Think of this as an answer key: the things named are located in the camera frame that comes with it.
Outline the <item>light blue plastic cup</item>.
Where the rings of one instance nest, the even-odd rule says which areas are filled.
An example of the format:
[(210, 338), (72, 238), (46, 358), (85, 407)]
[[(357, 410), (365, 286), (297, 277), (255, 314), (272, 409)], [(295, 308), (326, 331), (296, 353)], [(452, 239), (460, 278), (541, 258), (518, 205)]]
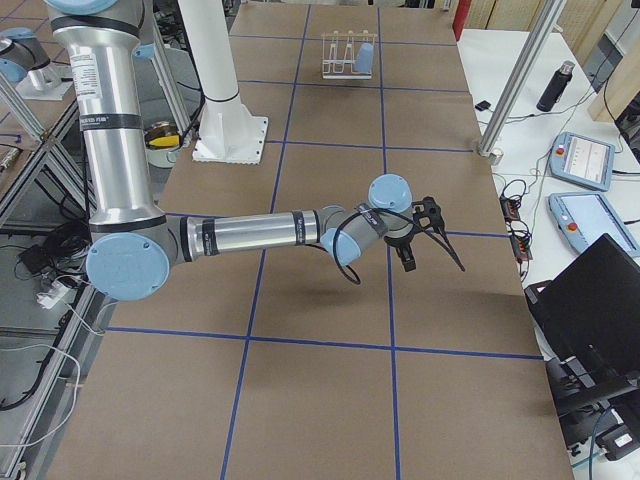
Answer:
[(374, 45), (369, 42), (361, 44), (353, 64), (353, 71), (358, 74), (370, 74), (374, 59)]

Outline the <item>black orange power strip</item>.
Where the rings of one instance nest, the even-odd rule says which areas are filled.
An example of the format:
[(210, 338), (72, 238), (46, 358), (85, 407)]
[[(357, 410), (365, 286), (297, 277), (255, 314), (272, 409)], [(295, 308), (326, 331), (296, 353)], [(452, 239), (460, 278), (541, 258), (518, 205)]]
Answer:
[(528, 262), (533, 258), (532, 234), (520, 216), (520, 197), (501, 195), (499, 200), (514, 257), (520, 264)]

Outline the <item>small black phone device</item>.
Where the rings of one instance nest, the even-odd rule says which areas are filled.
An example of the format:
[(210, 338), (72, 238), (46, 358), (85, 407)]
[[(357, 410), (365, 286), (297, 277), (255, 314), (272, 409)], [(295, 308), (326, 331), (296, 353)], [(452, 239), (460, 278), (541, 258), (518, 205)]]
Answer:
[(486, 100), (480, 101), (474, 105), (474, 108), (477, 111), (485, 111), (485, 110), (488, 110), (490, 107), (491, 107), (491, 103)]

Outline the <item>blue teach pendant near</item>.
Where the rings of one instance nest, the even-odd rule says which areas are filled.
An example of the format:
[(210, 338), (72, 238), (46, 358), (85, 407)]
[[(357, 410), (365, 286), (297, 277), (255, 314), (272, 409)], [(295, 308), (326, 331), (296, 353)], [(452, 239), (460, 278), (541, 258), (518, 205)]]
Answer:
[(629, 256), (639, 257), (638, 241), (603, 193), (554, 193), (548, 197), (548, 206), (560, 232), (577, 253), (608, 234)]

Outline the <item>blue teach pendant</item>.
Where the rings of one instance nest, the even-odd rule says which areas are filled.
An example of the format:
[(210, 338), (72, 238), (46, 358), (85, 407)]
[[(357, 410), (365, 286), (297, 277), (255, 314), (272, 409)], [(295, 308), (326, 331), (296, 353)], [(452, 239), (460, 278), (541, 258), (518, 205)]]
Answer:
[(548, 158), (551, 174), (591, 190), (610, 188), (616, 149), (612, 144), (572, 132), (555, 139)]
[(577, 253), (608, 234), (629, 256), (639, 257), (638, 241), (603, 193), (554, 193), (548, 197), (548, 206), (560, 232)]

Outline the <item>blue teach pendant far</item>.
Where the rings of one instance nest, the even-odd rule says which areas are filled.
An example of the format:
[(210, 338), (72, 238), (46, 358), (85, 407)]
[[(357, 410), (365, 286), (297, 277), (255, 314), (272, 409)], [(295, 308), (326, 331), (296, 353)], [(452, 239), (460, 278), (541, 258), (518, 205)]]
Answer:
[(616, 149), (612, 144), (572, 132), (555, 139), (548, 158), (551, 174), (591, 190), (610, 188)]

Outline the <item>black laptop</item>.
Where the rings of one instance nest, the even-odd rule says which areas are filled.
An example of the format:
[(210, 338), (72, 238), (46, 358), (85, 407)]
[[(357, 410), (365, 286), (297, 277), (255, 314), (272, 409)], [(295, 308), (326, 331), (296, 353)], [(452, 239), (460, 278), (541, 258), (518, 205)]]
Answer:
[(639, 368), (639, 265), (610, 235), (555, 279), (529, 285), (525, 298), (560, 358), (597, 353), (619, 373)]

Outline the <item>black water bottle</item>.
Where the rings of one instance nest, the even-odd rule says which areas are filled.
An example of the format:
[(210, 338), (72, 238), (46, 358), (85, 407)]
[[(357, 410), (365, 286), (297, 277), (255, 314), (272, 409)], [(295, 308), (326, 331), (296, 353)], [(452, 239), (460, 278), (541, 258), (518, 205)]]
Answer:
[(545, 90), (537, 101), (536, 108), (543, 113), (552, 110), (559, 101), (566, 87), (573, 78), (573, 70), (576, 64), (570, 60), (565, 60), (554, 72)]

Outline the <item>steel bowl with corn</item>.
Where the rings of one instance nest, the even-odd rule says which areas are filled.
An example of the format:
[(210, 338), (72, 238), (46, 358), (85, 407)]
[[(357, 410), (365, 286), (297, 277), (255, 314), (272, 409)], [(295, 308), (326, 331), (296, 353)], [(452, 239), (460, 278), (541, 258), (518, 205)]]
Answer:
[(148, 162), (158, 168), (172, 168), (179, 155), (181, 140), (175, 124), (159, 121), (144, 132)]

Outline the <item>aluminium frame post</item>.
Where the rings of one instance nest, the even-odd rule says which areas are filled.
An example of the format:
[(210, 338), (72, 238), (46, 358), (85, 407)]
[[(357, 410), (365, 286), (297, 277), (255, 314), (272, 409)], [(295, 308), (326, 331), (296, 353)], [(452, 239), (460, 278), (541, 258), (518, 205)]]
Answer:
[(477, 153), (486, 158), (492, 166), (498, 165), (504, 155), (496, 146), (498, 137), (566, 3), (566, 0), (544, 2), (476, 147)]

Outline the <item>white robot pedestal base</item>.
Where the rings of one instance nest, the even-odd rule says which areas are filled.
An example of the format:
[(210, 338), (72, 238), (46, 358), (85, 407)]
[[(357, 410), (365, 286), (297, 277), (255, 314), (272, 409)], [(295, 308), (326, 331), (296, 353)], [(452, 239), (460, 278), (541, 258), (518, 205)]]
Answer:
[(179, 3), (205, 104), (193, 159), (256, 165), (269, 120), (244, 105), (220, 1)]

